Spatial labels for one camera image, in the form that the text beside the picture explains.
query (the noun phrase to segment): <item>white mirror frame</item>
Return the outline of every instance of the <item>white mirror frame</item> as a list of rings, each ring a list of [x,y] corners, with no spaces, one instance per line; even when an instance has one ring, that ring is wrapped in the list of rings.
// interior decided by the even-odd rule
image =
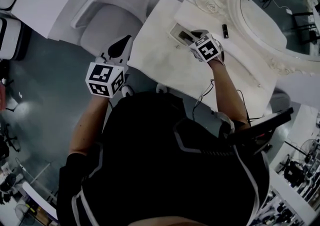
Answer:
[[[310,56],[286,49],[280,51],[262,41],[246,24],[241,0],[225,0],[227,14],[244,39],[281,75],[300,71],[320,74],[320,56]]]

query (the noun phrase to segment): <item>white stripe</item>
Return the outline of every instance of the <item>white stripe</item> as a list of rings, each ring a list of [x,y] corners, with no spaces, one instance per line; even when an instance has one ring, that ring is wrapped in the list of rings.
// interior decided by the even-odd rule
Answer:
[[[236,154],[237,158],[239,159],[244,171],[246,172],[250,182],[252,183],[252,186],[253,186],[253,189],[254,189],[254,192],[255,192],[252,213],[251,213],[249,222],[247,223],[247,226],[249,226],[252,223],[252,221],[254,220],[254,218],[256,217],[257,212],[259,211],[260,202],[259,202],[258,185],[257,185],[256,180],[254,179],[253,175],[251,174],[251,172],[249,171],[249,169],[245,165],[245,163],[243,163],[243,161],[241,160],[241,158],[240,158],[240,156],[238,154],[238,150],[237,150],[236,146],[233,146],[233,150],[234,150],[234,153]]]
[[[269,185],[268,185],[268,189],[270,191],[270,168],[269,168],[269,161],[268,161],[268,157],[267,157],[267,154],[264,152],[264,151],[261,151],[261,154],[262,154],[262,158],[263,158],[263,162],[264,162],[264,166],[265,166],[265,169],[267,170],[268,172],[268,175],[269,175]],[[268,195],[266,195],[264,201],[263,201],[263,204],[262,206],[260,207],[260,209],[265,205],[266,201],[267,201],[267,198],[268,198]]]
[[[86,215],[88,216],[92,226],[99,226],[99,224],[98,224],[94,214],[92,213],[92,211],[91,211],[91,209],[89,207],[89,204],[88,204],[88,202],[86,200],[83,188],[80,191],[80,197],[81,197],[81,201],[82,201],[84,210],[86,212]]]
[[[79,219],[79,211],[77,207],[77,198],[79,196],[80,196],[80,192],[76,196],[73,196],[71,199],[72,211],[73,211],[75,223],[77,226],[81,226],[80,219]]]

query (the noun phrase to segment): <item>small black object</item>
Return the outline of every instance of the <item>small black object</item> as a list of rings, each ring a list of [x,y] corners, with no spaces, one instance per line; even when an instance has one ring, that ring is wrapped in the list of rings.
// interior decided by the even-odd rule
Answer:
[[[283,203],[281,205],[279,205],[279,207],[276,209],[278,211],[278,213],[282,213],[284,211],[284,209],[285,209],[284,205],[285,204],[283,204]]]
[[[301,165],[296,161],[290,161],[289,165],[284,169],[284,178],[291,183],[291,187],[299,186],[305,180],[305,173],[300,168]]]
[[[304,162],[305,162],[306,164],[308,164],[308,163],[311,161],[311,158],[312,158],[311,154],[308,154],[308,155],[305,157]]]
[[[179,38],[181,38],[187,44],[190,44],[190,45],[192,45],[195,42],[195,40],[191,36],[189,36],[187,33],[185,33],[184,31],[180,32]]]
[[[9,203],[11,196],[9,194],[3,194],[3,201]]]
[[[13,138],[9,137],[9,129],[8,127],[10,126],[10,124],[6,124],[4,127],[4,130],[2,131],[1,135],[3,136],[3,138],[5,138],[5,142],[12,147],[16,152],[20,152],[20,148],[16,148],[14,146],[14,144],[11,142],[12,140],[17,140],[18,138],[15,136]]]
[[[223,37],[225,39],[229,38],[229,33],[228,33],[228,26],[226,24],[222,25],[222,31],[223,31]]]
[[[191,31],[191,34],[194,35],[196,38],[201,39],[203,32],[202,31]]]
[[[110,46],[108,49],[108,55],[110,56],[110,58],[120,57],[123,54],[130,38],[131,36],[127,35],[117,43],[114,43],[112,46]]]

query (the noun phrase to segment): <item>hand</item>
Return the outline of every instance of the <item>hand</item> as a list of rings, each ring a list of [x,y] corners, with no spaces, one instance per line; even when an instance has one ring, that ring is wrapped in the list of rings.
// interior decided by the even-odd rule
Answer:
[[[211,61],[208,61],[208,64],[210,65],[211,68],[213,67],[214,64],[220,64],[226,67],[226,65],[224,64],[224,61],[225,61],[225,53],[222,51],[221,55],[212,59]]]

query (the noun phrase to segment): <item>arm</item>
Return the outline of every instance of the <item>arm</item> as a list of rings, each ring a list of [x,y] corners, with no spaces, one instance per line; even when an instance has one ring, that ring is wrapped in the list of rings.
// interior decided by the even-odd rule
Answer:
[[[97,95],[92,97],[89,106],[74,129],[69,154],[87,155],[89,148],[102,132],[108,105],[108,98]]]
[[[209,61],[213,71],[218,111],[226,114],[232,121],[239,121],[247,126],[247,110],[241,100],[226,67],[217,60]]]

